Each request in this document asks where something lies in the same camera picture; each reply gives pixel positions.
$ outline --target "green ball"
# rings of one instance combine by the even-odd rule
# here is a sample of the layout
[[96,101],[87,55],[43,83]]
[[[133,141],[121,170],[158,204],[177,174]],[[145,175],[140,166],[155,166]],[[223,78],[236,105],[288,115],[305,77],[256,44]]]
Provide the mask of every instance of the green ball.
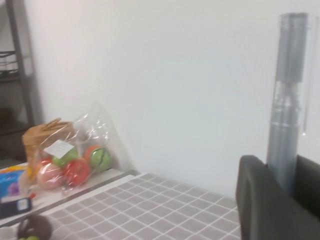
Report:
[[64,168],[70,161],[78,159],[79,155],[78,155],[78,151],[77,149],[74,147],[72,148],[70,151],[68,151],[63,157],[58,158],[56,156],[54,156],[52,158],[52,162],[57,165],[60,168]]
[[97,148],[90,155],[90,167],[98,172],[105,171],[111,164],[111,155],[104,148]]

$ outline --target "gray tube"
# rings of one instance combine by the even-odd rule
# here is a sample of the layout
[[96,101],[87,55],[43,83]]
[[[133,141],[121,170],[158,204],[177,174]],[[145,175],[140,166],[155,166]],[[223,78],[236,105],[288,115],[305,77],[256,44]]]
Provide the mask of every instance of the gray tube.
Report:
[[281,16],[267,164],[283,190],[291,194],[300,126],[306,112],[318,20],[307,13]]

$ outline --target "ball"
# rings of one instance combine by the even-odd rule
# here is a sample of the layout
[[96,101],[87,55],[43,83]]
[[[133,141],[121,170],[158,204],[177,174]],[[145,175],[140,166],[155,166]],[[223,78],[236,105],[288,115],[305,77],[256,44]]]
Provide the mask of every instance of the ball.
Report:
[[78,155],[78,151],[77,149],[74,147],[72,148],[70,151],[68,151],[63,157],[58,158],[56,156],[53,156],[52,158],[52,162],[59,166],[60,168],[64,168],[70,161],[78,159],[79,155]]
[[92,146],[86,150],[84,155],[90,167],[97,172],[107,170],[111,164],[111,155],[105,148]]
[[58,188],[63,183],[62,171],[57,165],[49,163],[40,168],[36,174],[36,181],[46,190]]
[[41,169],[41,167],[48,165],[48,164],[52,164],[52,159],[51,158],[43,158],[40,162],[37,163],[37,165],[35,166],[34,172],[35,174],[37,174],[39,172],[39,170]]
[[41,240],[41,239],[37,236],[30,236],[28,238],[25,238],[25,237],[20,238],[19,240]]
[[91,168],[84,159],[70,161],[63,169],[63,177],[72,187],[82,185],[89,178]]

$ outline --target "table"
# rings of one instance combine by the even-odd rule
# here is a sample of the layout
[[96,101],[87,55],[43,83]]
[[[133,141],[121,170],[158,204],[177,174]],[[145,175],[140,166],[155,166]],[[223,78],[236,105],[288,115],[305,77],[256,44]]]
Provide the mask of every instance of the table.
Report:
[[[85,183],[85,185],[73,189],[69,197],[63,196],[61,194],[60,189],[57,189],[56,191],[43,190],[43,189],[39,189],[37,186],[33,186],[34,188],[32,189],[32,192],[36,193],[36,197],[32,201],[33,209],[31,212],[32,213],[44,212],[48,208],[52,208],[56,205],[60,205],[63,202],[67,202],[72,198],[76,198],[80,195],[85,194],[86,192],[91,191],[94,188],[98,188],[101,185],[106,185],[109,182],[113,182],[118,178],[122,178],[123,176],[126,176],[126,175],[130,175],[130,173],[124,173],[122,171],[111,168],[105,172],[100,173],[97,176],[90,178]],[[19,220],[22,217],[26,216],[27,214],[30,214],[30,212],[0,219],[0,228],[18,223]]]
[[[134,175],[122,173],[42,209],[52,240],[240,239],[233,199],[151,173]],[[3,230],[12,234],[15,226]]]

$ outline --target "blue package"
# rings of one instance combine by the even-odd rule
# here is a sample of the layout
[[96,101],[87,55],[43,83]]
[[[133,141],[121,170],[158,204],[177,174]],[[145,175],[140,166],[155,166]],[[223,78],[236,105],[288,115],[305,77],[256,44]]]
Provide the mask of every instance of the blue package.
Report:
[[24,171],[0,173],[0,201],[10,202],[24,198],[19,185],[19,178]]

